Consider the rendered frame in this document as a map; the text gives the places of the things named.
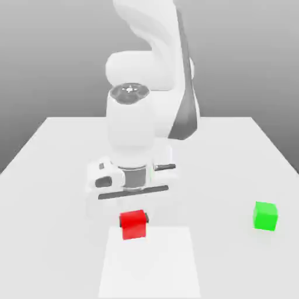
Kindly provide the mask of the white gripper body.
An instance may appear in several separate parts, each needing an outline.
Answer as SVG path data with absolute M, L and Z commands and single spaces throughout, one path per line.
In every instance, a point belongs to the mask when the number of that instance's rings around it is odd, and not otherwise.
M 98 188 L 92 195 L 93 211 L 154 210 L 172 202 L 168 185 L 150 186 L 143 189 L 123 190 L 110 187 Z

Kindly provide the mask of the small red cube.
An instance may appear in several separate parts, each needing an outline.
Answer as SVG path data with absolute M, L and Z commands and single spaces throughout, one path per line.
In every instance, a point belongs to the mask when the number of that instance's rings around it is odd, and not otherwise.
M 121 216 L 121 229 L 124 240 L 145 238 L 147 223 L 143 210 L 125 212 Z

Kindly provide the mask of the small green cube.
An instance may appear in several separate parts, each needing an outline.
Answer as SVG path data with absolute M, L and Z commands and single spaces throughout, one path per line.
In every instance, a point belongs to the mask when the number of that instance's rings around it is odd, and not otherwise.
M 278 209 L 275 204 L 260 202 L 255 203 L 253 211 L 254 229 L 275 231 L 278 220 Z

